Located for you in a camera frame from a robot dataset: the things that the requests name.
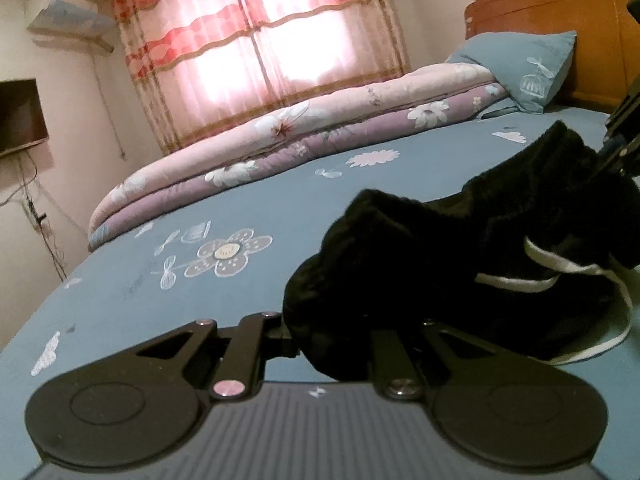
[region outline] pillowcase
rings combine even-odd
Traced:
[[[489,69],[523,112],[541,114],[566,79],[577,33],[485,32],[470,38],[447,63]]]
[[[520,109],[516,102],[510,97],[505,97],[482,110],[476,115],[476,119],[493,119],[494,117],[501,117],[519,111]]]

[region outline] screw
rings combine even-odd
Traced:
[[[235,380],[219,381],[213,385],[213,392],[220,397],[237,397],[245,390],[246,386]]]
[[[398,399],[413,397],[422,391],[422,387],[413,379],[394,379],[389,383],[388,392]]]

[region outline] electrical cable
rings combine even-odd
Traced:
[[[42,185],[42,183],[38,180],[38,165],[36,164],[36,161],[33,160],[33,157],[31,156],[31,153],[27,150],[27,156],[29,157],[29,160],[31,161],[31,163],[33,164],[33,167],[35,168],[35,174],[33,175],[33,178],[31,180],[28,181],[27,186],[29,184],[31,184],[32,182],[35,182],[36,186],[38,186],[38,189],[40,190],[40,192],[47,197],[47,199],[49,200],[49,202],[51,202],[51,204],[53,205],[53,207],[55,207],[58,212],[66,218],[66,220],[73,226],[75,227],[78,231],[80,231],[84,236],[86,236],[87,238],[89,237],[89,233],[87,232],[86,229],[83,229],[82,226],[76,222],[73,218],[71,218],[71,216],[60,207],[60,204],[58,204],[58,202],[56,202],[56,200],[51,196],[51,193],[49,193],[49,191],[47,191],[47,189]]]
[[[33,160],[33,157],[31,156],[31,153],[28,152],[28,150],[27,150],[27,156],[29,157],[29,160],[33,164],[34,175],[27,182],[27,178],[26,178],[26,175],[24,173],[24,168],[22,166],[22,160],[20,159],[20,156],[18,156],[18,168],[20,169],[20,176],[22,177],[22,186],[20,187],[20,189],[24,190],[24,194],[25,194],[27,202],[29,204],[29,208],[31,209],[31,213],[33,214],[33,216],[36,219],[36,222],[38,223],[40,235],[42,236],[42,240],[44,241],[45,246],[47,247],[47,251],[49,251],[49,254],[50,254],[51,259],[53,261],[53,266],[56,269],[56,274],[60,278],[60,281],[64,283],[64,281],[66,280],[66,272],[65,272],[65,267],[60,262],[60,260],[63,259],[63,256],[60,256],[60,252],[61,251],[58,249],[58,245],[56,244],[56,238],[55,238],[55,235],[53,234],[53,229],[51,229],[51,224],[49,223],[49,231],[51,232],[53,245],[55,247],[55,252],[51,248],[51,245],[49,244],[49,240],[47,240],[47,237],[44,234],[44,229],[42,228],[42,222],[46,218],[46,215],[41,216],[41,217],[39,217],[37,215],[37,213],[35,211],[35,208],[33,206],[33,199],[31,198],[31,195],[29,193],[29,184],[34,182],[36,180],[37,176],[38,176],[38,165],[36,164],[36,161]]]
[[[33,167],[35,168],[35,174],[29,179],[28,182],[25,181],[24,170],[22,168],[22,162],[20,161],[20,157],[18,156],[18,166],[20,167],[20,174],[22,175],[22,185],[20,187],[18,187],[18,189],[16,189],[14,192],[12,192],[11,195],[9,195],[9,197],[7,199],[5,199],[2,202],[0,202],[0,207],[6,206],[9,202],[12,201],[14,196],[16,196],[18,193],[20,193],[23,189],[26,189],[26,186],[28,186],[29,184],[32,184],[36,180],[36,178],[38,176],[38,167],[36,166],[36,163],[33,161],[33,157],[31,157],[31,153],[29,153],[27,151],[27,155],[29,155],[29,158],[31,159],[31,162],[33,163]]]
[[[124,148],[122,147],[122,142],[120,140],[120,137],[118,136],[118,131],[116,129],[116,125],[113,122],[113,117],[111,116],[111,112],[110,112],[109,106],[107,104],[107,99],[104,96],[104,91],[102,90],[102,83],[100,81],[100,76],[98,76],[98,66],[96,65],[95,56],[94,56],[93,51],[91,50],[91,46],[89,46],[89,57],[91,58],[91,64],[94,67],[95,81],[98,83],[98,91],[100,92],[100,97],[102,98],[102,104],[104,105],[104,109],[107,111],[107,117],[109,118],[109,122],[111,123],[111,129],[113,131],[113,137],[116,139],[116,142],[118,143],[118,148],[120,149],[120,158],[122,160],[126,160],[127,153],[124,151]]]

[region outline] wooden headboard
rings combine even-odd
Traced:
[[[558,100],[612,111],[640,74],[640,25],[627,12],[628,1],[476,0],[466,8],[466,37],[576,30],[574,64]]]

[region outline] power cord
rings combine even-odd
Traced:
[[[33,161],[33,157],[31,156],[31,153],[29,153],[27,151],[27,155],[29,155],[29,158],[31,159],[31,162],[33,163],[33,167],[35,168],[34,175],[29,179],[28,182],[25,182],[24,171],[22,169],[22,162],[20,161],[20,157],[18,156],[18,166],[20,167],[20,174],[22,175],[22,185],[20,187],[18,187],[18,189],[16,189],[14,192],[12,192],[11,195],[9,195],[9,197],[7,199],[5,199],[2,202],[0,202],[0,207],[6,206],[9,202],[12,201],[14,196],[16,196],[23,189],[25,189],[26,186],[28,186],[29,184],[32,184],[36,180],[36,178],[38,176],[38,167],[36,166],[36,163]]]
[[[49,233],[50,236],[52,237],[52,241],[53,241],[53,246],[54,249],[51,248],[51,245],[49,244],[49,240],[47,239],[47,236],[45,235],[44,232],[44,228],[42,223],[47,219],[47,215],[46,213],[43,215],[39,215],[38,212],[36,211],[35,205],[33,204],[33,199],[31,198],[31,194],[29,193],[29,184],[33,183],[37,176],[38,176],[38,165],[36,164],[35,160],[33,160],[33,157],[31,156],[31,153],[29,153],[27,151],[27,156],[29,157],[31,163],[33,164],[34,167],[34,175],[33,177],[31,177],[31,179],[27,182],[26,179],[26,175],[24,172],[24,168],[22,166],[22,161],[20,159],[20,157],[18,157],[18,167],[20,168],[20,176],[22,177],[22,186],[20,188],[18,188],[18,191],[20,191],[21,189],[24,190],[24,195],[27,201],[27,207],[29,208],[29,212],[31,213],[31,215],[33,216],[33,218],[36,221],[36,224],[38,225],[38,230],[40,231],[40,235],[42,236],[42,240],[44,241],[44,245],[47,248],[47,251],[49,251],[49,254],[51,256],[51,259],[53,261],[53,266],[56,269],[56,274],[58,275],[59,279],[61,282],[64,282],[66,280],[66,272],[65,272],[65,267],[63,266],[63,264],[60,262],[60,260],[63,260],[63,256],[60,255],[61,251],[58,249],[58,245],[56,244],[56,237],[55,234],[53,234],[53,229],[51,228],[51,225],[49,224]]]

